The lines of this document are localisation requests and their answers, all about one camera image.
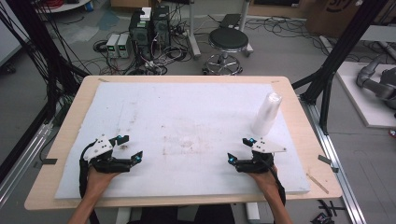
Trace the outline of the black computer tower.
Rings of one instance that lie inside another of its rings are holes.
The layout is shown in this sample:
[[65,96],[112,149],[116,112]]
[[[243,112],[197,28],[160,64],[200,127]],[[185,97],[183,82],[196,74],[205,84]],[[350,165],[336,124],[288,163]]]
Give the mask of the black computer tower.
[[170,46],[169,6],[155,7],[152,14],[155,39],[162,48]]
[[151,60],[152,23],[141,19],[144,16],[142,9],[134,11],[129,25],[129,32],[134,42],[134,50],[146,60]]

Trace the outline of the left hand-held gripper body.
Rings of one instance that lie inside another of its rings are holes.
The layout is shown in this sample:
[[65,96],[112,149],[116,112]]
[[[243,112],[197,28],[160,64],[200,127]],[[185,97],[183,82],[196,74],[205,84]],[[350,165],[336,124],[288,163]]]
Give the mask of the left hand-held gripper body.
[[83,149],[83,160],[100,173],[126,173],[131,169],[130,160],[112,156],[113,146],[104,134]]

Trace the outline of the white foam mat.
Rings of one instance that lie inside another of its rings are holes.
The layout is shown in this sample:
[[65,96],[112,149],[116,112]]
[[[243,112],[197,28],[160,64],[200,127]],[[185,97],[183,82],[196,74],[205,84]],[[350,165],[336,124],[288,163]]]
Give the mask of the white foam mat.
[[101,135],[127,135],[116,158],[143,154],[141,163],[118,175],[107,198],[236,195],[257,192],[254,181],[235,171],[229,155],[251,156],[243,139],[269,84],[101,83],[71,147],[55,196],[76,199],[78,160]]

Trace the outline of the stack of clear plastic cups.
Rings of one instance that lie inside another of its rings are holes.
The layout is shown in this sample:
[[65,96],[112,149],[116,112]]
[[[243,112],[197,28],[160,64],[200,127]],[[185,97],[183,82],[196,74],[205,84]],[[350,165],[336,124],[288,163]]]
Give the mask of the stack of clear plastic cups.
[[282,96],[277,92],[269,92],[256,113],[251,124],[251,131],[259,136],[267,135],[276,120],[278,109],[282,103]]

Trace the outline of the person's dark trousers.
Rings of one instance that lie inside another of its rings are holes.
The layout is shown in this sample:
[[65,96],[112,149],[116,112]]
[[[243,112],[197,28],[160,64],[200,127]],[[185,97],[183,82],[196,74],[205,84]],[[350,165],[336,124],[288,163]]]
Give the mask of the person's dark trousers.
[[138,220],[127,224],[235,224],[229,204],[199,205],[189,219],[183,218],[178,206],[144,207]]

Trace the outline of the black flat device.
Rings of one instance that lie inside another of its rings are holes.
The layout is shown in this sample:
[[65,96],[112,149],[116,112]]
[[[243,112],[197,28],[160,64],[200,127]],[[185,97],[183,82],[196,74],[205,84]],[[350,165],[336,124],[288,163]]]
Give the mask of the black flat device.
[[220,28],[234,28],[241,19],[240,14],[226,14],[219,24]]

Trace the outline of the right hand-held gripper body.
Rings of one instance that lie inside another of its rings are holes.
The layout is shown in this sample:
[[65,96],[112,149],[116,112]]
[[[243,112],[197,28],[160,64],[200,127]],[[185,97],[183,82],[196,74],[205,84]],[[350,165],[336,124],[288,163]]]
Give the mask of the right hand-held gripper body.
[[234,166],[239,173],[266,173],[274,165],[274,154],[287,151],[285,147],[263,138],[256,140],[256,143],[250,148],[252,158],[250,160],[238,160]]

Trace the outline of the cardboard box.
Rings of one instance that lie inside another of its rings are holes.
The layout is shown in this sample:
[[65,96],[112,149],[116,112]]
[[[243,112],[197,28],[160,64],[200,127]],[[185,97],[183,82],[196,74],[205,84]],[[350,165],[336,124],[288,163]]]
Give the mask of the cardboard box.
[[362,3],[362,0],[317,0],[305,27],[312,34],[340,37]]

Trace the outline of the grey bench power supply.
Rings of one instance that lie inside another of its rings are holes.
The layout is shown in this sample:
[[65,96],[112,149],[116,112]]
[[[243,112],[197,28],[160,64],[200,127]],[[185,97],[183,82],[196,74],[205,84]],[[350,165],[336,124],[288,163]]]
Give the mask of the grey bench power supply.
[[119,35],[112,35],[106,42],[106,49],[109,58],[119,58],[118,41]]
[[128,58],[131,52],[131,40],[127,34],[121,34],[118,40],[118,49],[121,58]]

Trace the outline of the black round stool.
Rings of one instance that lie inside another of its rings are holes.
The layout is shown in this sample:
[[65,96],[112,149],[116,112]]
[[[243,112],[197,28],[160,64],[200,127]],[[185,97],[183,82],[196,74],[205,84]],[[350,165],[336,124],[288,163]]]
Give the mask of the black round stool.
[[248,47],[248,37],[234,28],[219,28],[208,37],[209,45],[219,51],[211,55],[202,69],[204,75],[235,76],[243,68],[233,53],[244,51]]

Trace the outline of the thin wooden stick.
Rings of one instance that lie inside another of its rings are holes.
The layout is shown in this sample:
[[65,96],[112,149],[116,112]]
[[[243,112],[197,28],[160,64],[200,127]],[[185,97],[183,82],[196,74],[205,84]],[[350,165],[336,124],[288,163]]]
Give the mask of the thin wooden stick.
[[324,191],[326,194],[329,194],[330,192],[317,180],[315,179],[311,174],[306,173],[306,176],[312,180],[313,183],[315,183],[322,191]]

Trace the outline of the person's left hand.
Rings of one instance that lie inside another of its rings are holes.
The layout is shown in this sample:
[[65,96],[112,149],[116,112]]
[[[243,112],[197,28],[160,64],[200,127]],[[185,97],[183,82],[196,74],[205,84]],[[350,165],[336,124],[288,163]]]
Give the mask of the person's left hand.
[[88,174],[88,184],[84,197],[90,199],[100,198],[111,183],[112,179],[117,175],[118,173],[100,173],[91,167]]

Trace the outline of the black metal frame post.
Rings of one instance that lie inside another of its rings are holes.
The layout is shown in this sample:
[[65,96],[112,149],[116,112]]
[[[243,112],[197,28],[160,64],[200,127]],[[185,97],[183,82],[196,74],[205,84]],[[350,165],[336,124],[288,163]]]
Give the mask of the black metal frame post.
[[361,40],[376,16],[388,0],[363,0],[358,12],[352,18],[345,31],[339,37],[322,66],[313,74],[291,84],[294,90],[308,84],[307,90],[300,95],[308,105],[314,105],[320,95],[321,108],[318,125],[324,134],[328,135],[328,115],[331,102],[332,80],[347,58],[347,55]]
[[25,42],[15,31],[10,23],[11,20],[5,14],[0,13],[0,20],[26,50],[46,82],[49,104],[54,105],[60,97],[66,99],[74,97],[81,85],[81,80],[89,73],[74,66],[63,57],[30,0],[6,0],[6,2],[24,28],[28,42]]

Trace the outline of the white board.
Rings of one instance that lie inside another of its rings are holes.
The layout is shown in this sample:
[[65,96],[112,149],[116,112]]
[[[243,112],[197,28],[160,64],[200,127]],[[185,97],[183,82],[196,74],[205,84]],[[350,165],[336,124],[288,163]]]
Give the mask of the white board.
[[365,63],[344,62],[337,76],[366,127],[396,129],[396,110],[387,107],[373,92],[356,84],[358,73],[364,66]]

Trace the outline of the person's right hand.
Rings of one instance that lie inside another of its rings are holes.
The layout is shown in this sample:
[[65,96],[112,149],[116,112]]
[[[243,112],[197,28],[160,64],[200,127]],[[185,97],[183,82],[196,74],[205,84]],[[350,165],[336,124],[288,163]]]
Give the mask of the person's right hand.
[[263,174],[248,173],[254,179],[267,201],[278,199],[278,186],[275,178],[269,172]]

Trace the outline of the aluminium rail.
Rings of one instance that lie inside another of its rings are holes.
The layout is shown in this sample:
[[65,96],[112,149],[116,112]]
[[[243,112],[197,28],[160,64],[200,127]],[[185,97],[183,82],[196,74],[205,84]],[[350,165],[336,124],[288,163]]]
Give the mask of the aluminium rail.
[[9,196],[21,181],[39,150],[46,143],[52,129],[52,123],[42,124],[33,136],[29,138],[27,145],[22,148],[22,153],[16,160],[16,163],[0,183],[0,209],[6,204]]
[[332,143],[332,139],[329,135],[323,132],[319,126],[319,111],[317,107],[315,105],[309,105],[303,101],[301,101],[301,105],[309,121],[311,122],[311,126],[317,135],[317,139],[326,155],[326,158],[330,160],[332,172],[335,175],[342,190],[342,201],[346,208],[350,222],[352,224],[367,224],[359,203],[354,195],[353,189],[348,182],[342,163],[338,158],[337,152]]

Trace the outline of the black plastic parts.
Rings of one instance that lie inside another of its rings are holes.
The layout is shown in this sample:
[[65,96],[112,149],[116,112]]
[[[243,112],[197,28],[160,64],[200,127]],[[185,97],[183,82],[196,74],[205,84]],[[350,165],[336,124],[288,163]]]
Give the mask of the black plastic parts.
[[325,203],[323,200],[318,200],[320,203],[319,209],[322,209],[317,216],[315,216],[310,223],[311,224],[335,224],[332,220],[333,217],[337,217],[338,211],[345,211],[345,207],[336,206],[332,201]]

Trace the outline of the white table leg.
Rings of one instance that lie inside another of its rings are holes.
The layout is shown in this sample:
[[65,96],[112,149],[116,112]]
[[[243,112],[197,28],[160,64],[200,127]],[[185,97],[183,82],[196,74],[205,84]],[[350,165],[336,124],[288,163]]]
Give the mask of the white table leg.
[[120,207],[118,209],[116,224],[128,224],[130,222],[132,209],[129,207]]
[[245,204],[247,221],[249,224],[260,224],[260,212],[257,203],[246,203]]

